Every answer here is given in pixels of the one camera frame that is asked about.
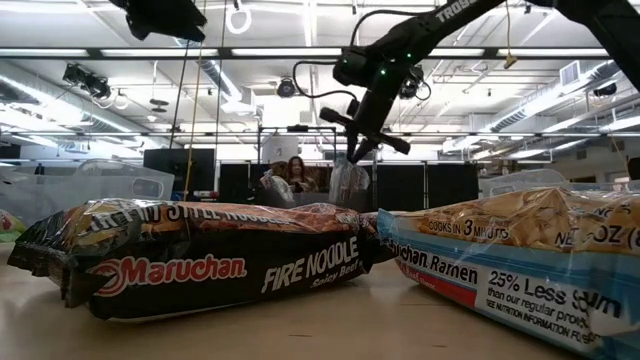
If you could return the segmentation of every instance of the ceiling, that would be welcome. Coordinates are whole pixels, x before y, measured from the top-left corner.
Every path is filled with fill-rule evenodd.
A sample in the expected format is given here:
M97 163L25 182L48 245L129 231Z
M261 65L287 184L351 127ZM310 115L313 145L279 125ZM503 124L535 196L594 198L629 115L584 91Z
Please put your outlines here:
M630 1L640 7L640 1ZM225 26L227 13L233 12L232 1L197 1L205 13L208 24L204 28L206 46L345 46L358 15L352 13L352 5L358 5L359 13L379 8L426 11L438 5L437 0L245 0L242 8L251 12L251 24L242 34L234 34ZM581 25L572 23L557 12L534 8L525 14L524 1L510 1L509 17L504 6L482 16L467 28L444 39L440 46L474 47L600 47L598 41ZM383 36L392 26L405 17L379 15L367 19L360 28L360 44L368 44ZM242 14L234 14L234 26L243 23ZM134 38L127 27L122 11L105 0L0 0L0 47L175 47L173 38L151 34L145 41ZM296 60L223 60L221 69L239 88L253 89L257 104L274 103L280 111L311 109L311 102L304 98L278 102L275 86L282 77L291 76ZM255 129L257 116L238 112L221 111L218 92L214 84L198 69L194 61L157 62L154 86L154 62L152 61L63 61L19 60L12 65L36 75L39 79L65 89L62 74L68 63L108 78L112 89L120 89L129 99L126 109L109 107L107 111L120 115L143 128L167 131L177 114L177 122L186 123L187 129L196 123L215 122L227 130ZM559 70L569 60L519 61L509 70L503 61L425 60L422 62L432 95L428 101L398 100L387 119L394 131L470 131L479 117L492 118L505 109L513 108L527 96L545 85L557 81ZM179 93L181 74L183 91ZM342 89L332 78L332 68L318 66L313 76L309 66L301 66L297 74L301 87L312 88L314 93ZM624 79L620 80L617 100L635 93ZM361 96L363 89L349 89ZM70 92L89 100L81 90ZM149 121L153 113L151 98L169 102L167 112ZM542 109L537 115L562 121L591 109L584 92L572 96L557 106ZM613 99L594 99L601 106ZM317 100L315 109L323 106L345 111L349 97L336 95ZM98 105L106 106L109 102ZM527 131L537 128L537 118L529 121ZM179 139L185 143L188 139ZM195 139L210 142L210 139ZM226 139L229 143L238 139Z

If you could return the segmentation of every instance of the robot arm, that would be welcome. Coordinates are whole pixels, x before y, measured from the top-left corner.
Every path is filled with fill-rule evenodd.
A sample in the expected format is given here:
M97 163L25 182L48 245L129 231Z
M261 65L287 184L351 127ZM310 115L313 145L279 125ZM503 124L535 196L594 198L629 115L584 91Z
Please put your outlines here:
M378 144L385 143L408 154L410 145L380 131L402 83L444 38L482 16L504 0L457 0L393 27L375 43L342 50L333 69L341 84L367 88L353 120L324 108L320 117L345 126L347 157L356 163ZM568 19L585 25L609 52L636 88L640 89L640 15L627 0L531 0L554 7ZM355 151L358 134L365 139Z

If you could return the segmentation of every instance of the person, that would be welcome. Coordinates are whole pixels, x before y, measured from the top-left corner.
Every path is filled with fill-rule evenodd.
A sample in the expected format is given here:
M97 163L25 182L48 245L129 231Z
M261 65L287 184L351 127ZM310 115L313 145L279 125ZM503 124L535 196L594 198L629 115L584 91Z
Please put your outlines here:
M289 159L286 180L294 193L318 191L318 185L311 177L307 176L304 161L299 156Z

